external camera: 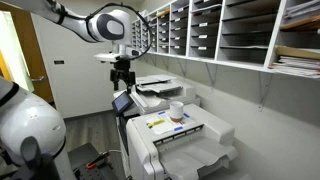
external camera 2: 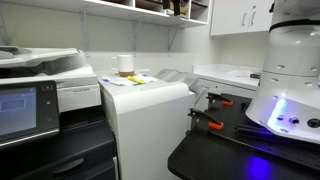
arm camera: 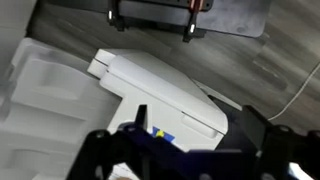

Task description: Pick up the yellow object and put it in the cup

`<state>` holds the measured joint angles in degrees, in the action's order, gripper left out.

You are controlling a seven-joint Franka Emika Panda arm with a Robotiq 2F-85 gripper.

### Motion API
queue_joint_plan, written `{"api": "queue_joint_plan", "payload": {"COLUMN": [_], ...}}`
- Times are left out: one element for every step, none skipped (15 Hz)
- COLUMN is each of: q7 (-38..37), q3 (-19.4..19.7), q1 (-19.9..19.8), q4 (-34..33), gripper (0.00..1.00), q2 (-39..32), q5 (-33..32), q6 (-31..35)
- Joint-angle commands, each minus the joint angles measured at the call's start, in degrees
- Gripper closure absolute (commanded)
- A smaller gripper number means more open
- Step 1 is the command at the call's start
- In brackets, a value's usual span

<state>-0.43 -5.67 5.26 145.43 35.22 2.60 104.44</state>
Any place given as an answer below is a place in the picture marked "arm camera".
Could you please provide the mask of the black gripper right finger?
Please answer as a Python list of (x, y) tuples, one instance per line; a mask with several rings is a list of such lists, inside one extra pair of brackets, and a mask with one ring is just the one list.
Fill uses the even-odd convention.
[(256, 146), (254, 177), (258, 180), (292, 180), (289, 164), (297, 163), (311, 178), (320, 178), (320, 135), (310, 130), (296, 133), (286, 125), (274, 125), (252, 106), (242, 107), (242, 128)]

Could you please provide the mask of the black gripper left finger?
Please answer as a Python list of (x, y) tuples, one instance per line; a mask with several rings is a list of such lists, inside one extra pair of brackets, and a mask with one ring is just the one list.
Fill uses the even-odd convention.
[(111, 180), (113, 177), (140, 178), (138, 129), (110, 134), (95, 130), (84, 139), (66, 180)]

